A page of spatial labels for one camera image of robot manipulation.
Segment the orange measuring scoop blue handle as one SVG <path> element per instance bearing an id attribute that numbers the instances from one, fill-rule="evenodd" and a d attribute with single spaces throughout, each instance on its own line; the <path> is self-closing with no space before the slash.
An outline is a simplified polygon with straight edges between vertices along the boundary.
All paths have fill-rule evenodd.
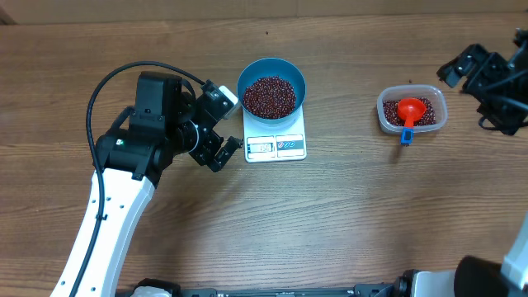
<path id="1" fill-rule="evenodd" d="M 409 146 L 413 142 L 414 122 L 422 118 L 426 111 L 425 105 L 416 97 L 406 97 L 398 104 L 398 116 L 404 120 L 400 144 Z"/>

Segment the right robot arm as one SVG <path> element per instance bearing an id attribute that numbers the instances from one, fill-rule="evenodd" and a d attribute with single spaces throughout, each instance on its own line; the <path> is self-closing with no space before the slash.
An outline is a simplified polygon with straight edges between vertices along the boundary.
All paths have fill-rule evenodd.
<path id="1" fill-rule="evenodd" d="M 509 59 L 480 44 L 468 46 L 436 75 L 449 87 L 462 78 L 462 93 L 479 101 L 478 125 L 513 136 L 527 126 L 527 41 L 517 40 Z M 526 296 L 527 223 L 501 264 L 466 256 L 454 273 L 405 271 L 378 296 Z"/>

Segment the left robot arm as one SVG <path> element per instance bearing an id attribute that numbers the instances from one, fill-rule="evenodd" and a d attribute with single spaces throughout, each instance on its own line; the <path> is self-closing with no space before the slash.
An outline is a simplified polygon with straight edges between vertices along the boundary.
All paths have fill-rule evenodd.
<path id="1" fill-rule="evenodd" d="M 174 157 L 187 153 L 218 172 L 242 147 L 213 130 L 239 99 L 211 81 L 201 91 L 177 75 L 142 72 L 135 104 L 91 141 L 96 170 L 87 210 L 54 296 L 112 296 L 139 219 Z"/>

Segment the white digital kitchen scale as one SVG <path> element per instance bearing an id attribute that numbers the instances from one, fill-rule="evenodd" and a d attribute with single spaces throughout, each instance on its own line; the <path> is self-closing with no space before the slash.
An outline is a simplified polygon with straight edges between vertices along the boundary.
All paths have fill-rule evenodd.
<path id="1" fill-rule="evenodd" d="M 243 112 L 244 157 L 248 163 L 304 160 L 307 143 L 304 113 L 295 113 L 278 121 L 254 117 Z"/>

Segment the red beans in bowl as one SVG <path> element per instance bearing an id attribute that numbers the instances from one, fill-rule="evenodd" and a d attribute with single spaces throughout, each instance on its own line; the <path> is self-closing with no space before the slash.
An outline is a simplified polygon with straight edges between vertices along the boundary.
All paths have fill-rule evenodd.
<path id="1" fill-rule="evenodd" d="M 292 84 L 278 76 L 259 78 L 243 94 L 247 111 L 266 120 L 288 116 L 295 110 L 296 100 Z"/>

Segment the blue bowl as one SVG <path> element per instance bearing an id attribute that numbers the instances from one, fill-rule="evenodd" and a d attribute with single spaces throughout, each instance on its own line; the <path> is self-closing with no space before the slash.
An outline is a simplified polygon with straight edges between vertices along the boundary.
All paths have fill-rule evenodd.
<path id="1" fill-rule="evenodd" d="M 300 107 L 303 106 L 307 95 L 307 83 L 301 71 L 294 64 L 287 60 L 279 58 L 264 58 L 256 60 L 249 64 L 241 72 L 238 78 L 237 95 L 240 101 L 242 102 L 242 107 L 244 111 L 248 112 L 248 110 L 243 104 L 243 94 L 245 92 L 245 89 L 251 86 L 259 78 L 272 76 L 278 76 L 280 78 L 283 78 L 284 80 L 290 82 L 294 87 L 297 100 L 295 110 L 291 114 L 295 113 Z"/>

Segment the red adzuki beans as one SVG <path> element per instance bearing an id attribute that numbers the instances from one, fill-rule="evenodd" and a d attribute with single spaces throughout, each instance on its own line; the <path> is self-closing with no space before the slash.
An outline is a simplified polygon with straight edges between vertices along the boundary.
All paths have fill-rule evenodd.
<path id="1" fill-rule="evenodd" d="M 424 115 L 422 116 L 422 118 L 414 122 L 414 125 L 415 126 L 435 125 L 436 124 L 436 113 L 435 113 L 435 110 L 433 109 L 431 101 L 426 97 L 419 97 L 418 100 L 420 100 L 427 109 Z M 383 101 L 384 116 L 391 125 L 404 126 L 404 120 L 402 120 L 398 116 L 398 104 L 399 104 L 399 100 Z"/>

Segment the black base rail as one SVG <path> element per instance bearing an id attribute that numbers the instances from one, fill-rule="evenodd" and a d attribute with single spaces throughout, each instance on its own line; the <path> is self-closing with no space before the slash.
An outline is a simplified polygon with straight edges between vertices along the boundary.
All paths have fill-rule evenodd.
<path id="1" fill-rule="evenodd" d="M 398 277 L 393 284 L 358 284 L 351 288 L 312 288 L 301 290 L 182 289 L 175 283 L 147 278 L 140 281 L 133 290 L 115 293 L 115 297 L 410 297 L 411 291 L 411 281 L 404 277 Z"/>

